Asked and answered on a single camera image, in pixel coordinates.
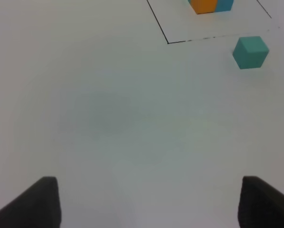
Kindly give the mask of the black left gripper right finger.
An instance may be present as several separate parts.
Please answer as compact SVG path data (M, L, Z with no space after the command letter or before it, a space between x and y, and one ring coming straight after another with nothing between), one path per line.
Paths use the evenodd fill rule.
M241 228L284 228L284 194L257 176L243 177L237 219Z

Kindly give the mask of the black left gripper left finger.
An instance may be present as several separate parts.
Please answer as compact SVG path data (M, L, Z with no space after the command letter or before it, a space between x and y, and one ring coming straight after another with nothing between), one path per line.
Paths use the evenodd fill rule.
M42 177L0 209L0 228L59 228L61 205L56 177Z

